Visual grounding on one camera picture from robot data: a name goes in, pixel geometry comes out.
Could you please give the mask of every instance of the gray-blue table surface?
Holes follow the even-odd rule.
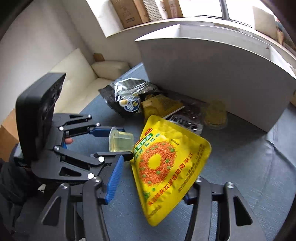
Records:
[[[119,79],[148,80],[143,64]],[[135,141],[144,127],[143,119],[124,119],[98,95],[83,111],[106,126],[123,126]],[[233,182],[255,213],[266,239],[271,241],[280,230],[296,191],[296,108],[291,104],[269,133],[228,113],[223,130],[204,128],[202,136],[212,145],[212,153],[201,176],[209,182]],[[69,149],[89,155],[108,151],[108,138],[84,135],[74,138]],[[124,163],[123,175],[114,200],[103,207],[111,241],[184,240],[192,206],[181,201],[156,227],[151,227],[142,212],[130,163]],[[213,205],[210,240],[215,240],[217,206]]]

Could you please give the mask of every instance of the windowsill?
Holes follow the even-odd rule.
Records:
[[[136,25],[136,26],[133,26],[130,28],[126,28],[126,29],[121,30],[117,33],[109,35],[106,38],[112,38],[113,36],[118,35],[122,32],[130,31],[130,30],[137,29],[137,28],[140,28],[143,26],[161,24],[161,23],[169,23],[169,22],[176,22],[176,24],[184,24],[184,23],[193,24],[193,23],[187,23],[187,22],[195,22],[194,24],[199,24],[199,25],[218,26],[218,27],[223,27],[223,28],[229,28],[232,30],[243,32],[244,34],[253,36],[257,39],[263,38],[263,39],[275,44],[277,47],[281,48],[283,51],[285,51],[287,54],[289,54],[296,61],[296,52],[292,53],[291,51],[286,49],[284,46],[279,44],[276,40],[272,39],[271,37],[269,37],[261,32],[256,31],[252,27],[248,27],[244,24],[240,24],[237,22],[231,22],[231,21],[227,21],[227,20],[223,20],[223,19],[219,19],[219,18],[211,18],[211,17],[168,18],[168,19],[164,19],[164,20],[143,23],[143,24]]]

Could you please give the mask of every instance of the wall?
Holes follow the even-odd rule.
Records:
[[[33,1],[0,41],[0,123],[22,91],[78,47],[93,63],[62,2]]]
[[[134,40],[147,33],[175,24],[202,24],[208,26],[217,25],[226,27],[225,25],[223,25],[223,23],[225,24],[226,22],[226,24],[235,26],[234,28],[230,28],[240,28],[240,31],[251,36],[256,35],[256,37],[260,40],[263,40],[266,43],[271,44],[288,63],[290,63],[294,68],[296,68],[296,58],[292,57],[286,51],[280,49],[278,47],[278,43],[276,43],[273,39],[269,38],[268,36],[265,36],[264,34],[261,34],[253,30],[252,28],[246,27],[242,24],[213,18],[210,19],[195,17],[183,19],[170,19],[168,20],[168,22],[157,22],[128,29],[106,38],[86,0],[62,1],[64,3],[66,11],[71,16],[73,23],[75,24],[78,32],[83,37],[84,41],[87,43],[88,47],[94,53],[102,53],[105,60],[126,61],[130,64],[131,67],[133,67],[141,62],[141,55],[136,43],[134,43]]]

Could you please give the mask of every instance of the cream sofa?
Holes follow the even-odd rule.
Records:
[[[95,62],[90,66],[80,49],[74,50],[50,71],[66,73],[54,112],[81,112],[99,95],[98,89],[104,88],[129,69],[127,63],[115,61]]]

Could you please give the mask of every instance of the yellow snack bag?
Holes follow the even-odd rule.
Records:
[[[152,115],[131,161],[148,223],[156,226],[182,200],[204,167],[211,145],[204,138]]]

